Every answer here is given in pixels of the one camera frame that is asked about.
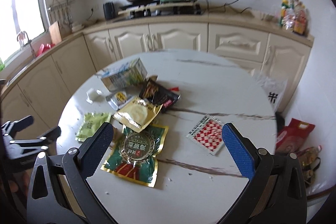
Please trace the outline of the light green snack bag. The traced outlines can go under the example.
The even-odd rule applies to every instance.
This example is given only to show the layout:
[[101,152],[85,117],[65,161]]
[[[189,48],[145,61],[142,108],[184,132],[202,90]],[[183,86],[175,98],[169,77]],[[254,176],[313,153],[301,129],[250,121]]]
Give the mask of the light green snack bag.
[[81,143],[84,142],[86,139],[92,137],[103,123],[109,123],[111,118],[112,113],[86,113],[83,123],[75,134],[75,140]]

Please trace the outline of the milk carton box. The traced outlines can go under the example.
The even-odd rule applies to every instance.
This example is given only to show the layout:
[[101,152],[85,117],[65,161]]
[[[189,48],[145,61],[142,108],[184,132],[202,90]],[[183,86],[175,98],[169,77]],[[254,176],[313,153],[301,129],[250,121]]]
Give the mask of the milk carton box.
[[147,70],[140,58],[124,63],[120,67],[106,70],[98,78],[109,91],[136,86],[146,79]]

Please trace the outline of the cream lower kitchen cabinets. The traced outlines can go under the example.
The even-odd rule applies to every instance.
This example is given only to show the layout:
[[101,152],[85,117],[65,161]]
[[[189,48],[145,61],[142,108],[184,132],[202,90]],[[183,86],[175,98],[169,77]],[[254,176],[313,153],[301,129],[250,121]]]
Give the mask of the cream lower kitchen cabinets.
[[169,53],[179,62],[189,62],[196,52],[207,54],[207,66],[224,57],[249,73],[261,71],[286,80],[279,106],[284,110],[303,75],[313,41],[310,35],[246,16],[102,24],[69,36],[23,68],[2,91],[1,114],[5,121],[32,115],[30,133],[36,133],[56,125],[70,97],[109,65],[140,58],[153,72]]

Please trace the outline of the red rice bag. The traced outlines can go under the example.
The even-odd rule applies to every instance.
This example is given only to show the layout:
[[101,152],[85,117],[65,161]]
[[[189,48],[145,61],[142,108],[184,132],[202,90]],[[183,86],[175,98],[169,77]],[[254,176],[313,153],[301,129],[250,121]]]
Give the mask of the red rice bag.
[[306,141],[309,134],[315,129],[315,124],[292,118],[277,134],[276,154],[297,152]]

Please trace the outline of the white tissue piece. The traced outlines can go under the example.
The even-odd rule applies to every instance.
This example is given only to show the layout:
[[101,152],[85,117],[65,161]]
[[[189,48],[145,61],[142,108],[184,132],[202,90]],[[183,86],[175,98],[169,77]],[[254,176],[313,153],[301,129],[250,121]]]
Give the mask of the white tissue piece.
[[90,88],[86,92],[86,95],[87,95],[86,101],[89,104],[93,104],[94,102],[100,102],[101,101],[103,92],[101,90],[98,90],[98,89]]

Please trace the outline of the green gold snack bag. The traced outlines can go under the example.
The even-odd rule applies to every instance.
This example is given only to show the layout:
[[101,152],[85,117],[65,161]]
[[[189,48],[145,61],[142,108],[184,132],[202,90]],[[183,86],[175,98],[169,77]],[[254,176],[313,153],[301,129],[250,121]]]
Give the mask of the green gold snack bag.
[[157,181],[159,155],[169,128],[150,124],[141,132],[123,126],[101,170],[119,178],[153,188]]

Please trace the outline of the small yellow white packet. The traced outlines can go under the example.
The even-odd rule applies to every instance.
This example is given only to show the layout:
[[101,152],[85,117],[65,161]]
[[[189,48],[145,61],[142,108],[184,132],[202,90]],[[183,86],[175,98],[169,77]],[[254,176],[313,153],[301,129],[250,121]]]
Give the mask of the small yellow white packet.
[[126,90],[118,90],[107,95],[105,100],[113,110],[117,111],[133,97],[134,95],[128,93]]

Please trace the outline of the red basin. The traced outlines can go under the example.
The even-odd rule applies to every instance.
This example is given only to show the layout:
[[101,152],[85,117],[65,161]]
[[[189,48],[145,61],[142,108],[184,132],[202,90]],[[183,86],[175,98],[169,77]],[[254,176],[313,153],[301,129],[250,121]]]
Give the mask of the red basin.
[[45,53],[46,51],[50,50],[51,48],[53,48],[55,46],[54,43],[47,43],[47,44],[41,44],[40,48],[38,49],[37,53],[36,53],[36,57],[41,56],[43,53]]

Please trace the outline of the sink faucet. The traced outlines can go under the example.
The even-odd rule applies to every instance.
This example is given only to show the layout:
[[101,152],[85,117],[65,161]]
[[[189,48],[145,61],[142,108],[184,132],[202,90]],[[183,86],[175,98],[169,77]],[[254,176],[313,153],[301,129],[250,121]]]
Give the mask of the sink faucet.
[[29,47],[33,59],[37,57],[35,50],[31,44],[32,40],[29,39],[27,32],[19,31],[19,33],[17,34],[17,42],[19,43],[21,50],[23,50],[25,47]]

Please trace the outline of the gold snack packet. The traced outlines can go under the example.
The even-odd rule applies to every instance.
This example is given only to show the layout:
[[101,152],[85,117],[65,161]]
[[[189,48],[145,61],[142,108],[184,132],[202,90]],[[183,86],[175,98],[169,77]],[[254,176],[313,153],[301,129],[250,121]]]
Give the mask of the gold snack packet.
[[162,105],[155,105],[138,96],[132,97],[113,114],[113,118],[134,132],[144,130],[159,114]]

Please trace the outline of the red white checkered packet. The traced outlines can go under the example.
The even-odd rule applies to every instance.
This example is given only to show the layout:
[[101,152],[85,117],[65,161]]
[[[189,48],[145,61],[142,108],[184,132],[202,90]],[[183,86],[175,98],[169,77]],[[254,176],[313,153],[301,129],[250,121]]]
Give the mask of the red white checkered packet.
[[209,154],[216,156],[224,147],[222,139],[223,126],[224,123],[222,121],[213,116],[205,115],[186,137],[204,148]]

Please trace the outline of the wooden cutting board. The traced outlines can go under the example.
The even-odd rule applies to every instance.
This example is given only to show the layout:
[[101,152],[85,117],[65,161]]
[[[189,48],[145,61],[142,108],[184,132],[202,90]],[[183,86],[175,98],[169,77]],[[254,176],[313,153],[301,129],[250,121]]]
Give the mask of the wooden cutting board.
[[56,21],[49,26],[49,33],[51,37],[51,43],[56,45],[62,41],[62,34],[60,31],[59,22]]

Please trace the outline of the white plastic bag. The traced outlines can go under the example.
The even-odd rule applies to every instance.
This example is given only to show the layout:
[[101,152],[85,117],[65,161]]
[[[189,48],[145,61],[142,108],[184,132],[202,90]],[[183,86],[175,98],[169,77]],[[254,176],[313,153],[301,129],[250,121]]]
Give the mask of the white plastic bag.
[[288,80],[275,79],[261,72],[254,73],[252,78],[262,87],[273,111],[276,112],[284,96]]

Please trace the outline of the round marble table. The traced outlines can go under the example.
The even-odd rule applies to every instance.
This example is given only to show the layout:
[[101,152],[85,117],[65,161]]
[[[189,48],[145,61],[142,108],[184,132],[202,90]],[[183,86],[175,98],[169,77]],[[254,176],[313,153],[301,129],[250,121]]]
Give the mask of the round marble table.
[[244,189],[230,153],[223,147],[209,154],[186,135],[208,114],[231,122],[256,147],[273,152],[277,126],[262,88],[243,69],[219,57],[207,66],[207,54],[196,52],[189,62],[165,56],[150,75],[177,87],[179,101],[156,122],[169,128],[158,155],[153,188],[129,182],[98,169],[88,183],[118,223],[217,223]]

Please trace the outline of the dark brown snack packet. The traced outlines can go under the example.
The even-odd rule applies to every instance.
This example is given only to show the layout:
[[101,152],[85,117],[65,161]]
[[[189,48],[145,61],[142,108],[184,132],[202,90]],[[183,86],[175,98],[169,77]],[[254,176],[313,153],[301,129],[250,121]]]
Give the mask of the dark brown snack packet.
[[161,112],[165,113],[179,101],[180,95],[156,81],[148,79],[143,83],[139,97],[148,100],[155,106],[162,106]]

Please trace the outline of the hanging utensil rack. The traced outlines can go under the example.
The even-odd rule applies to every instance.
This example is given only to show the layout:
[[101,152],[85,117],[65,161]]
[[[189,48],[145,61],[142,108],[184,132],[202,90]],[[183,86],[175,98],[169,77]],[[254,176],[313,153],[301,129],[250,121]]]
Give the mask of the hanging utensil rack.
[[60,26],[72,27],[73,18],[71,12],[71,6],[75,0],[65,0],[60,2],[59,0],[52,0],[51,5],[47,8],[47,14],[49,16],[49,23],[52,25],[58,22]]

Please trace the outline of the black kettle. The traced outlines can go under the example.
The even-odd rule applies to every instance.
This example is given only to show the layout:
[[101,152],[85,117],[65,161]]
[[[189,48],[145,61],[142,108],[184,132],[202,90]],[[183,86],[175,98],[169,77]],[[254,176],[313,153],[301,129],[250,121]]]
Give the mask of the black kettle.
[[104,3],[103,11],[105,20],[112,20],[116,17],[116,11],[113,2]]

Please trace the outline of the black gas stove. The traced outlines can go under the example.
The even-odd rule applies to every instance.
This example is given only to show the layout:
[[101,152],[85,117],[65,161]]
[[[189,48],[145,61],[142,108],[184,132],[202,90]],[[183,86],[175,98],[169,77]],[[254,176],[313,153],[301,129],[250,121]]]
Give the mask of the black gas stove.
[[204,11],[198,2],[157,3],[128,7],[120,10],[119,18],[138,19],[151,16],[202,15]]

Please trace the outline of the condiment bottles group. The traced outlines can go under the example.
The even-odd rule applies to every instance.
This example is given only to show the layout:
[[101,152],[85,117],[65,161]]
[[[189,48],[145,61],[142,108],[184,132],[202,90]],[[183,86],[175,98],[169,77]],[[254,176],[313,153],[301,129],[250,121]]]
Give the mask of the condiment bottles group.
[[301,0],[282,0],[278,24],[284,31],[307,37],[309,14]]

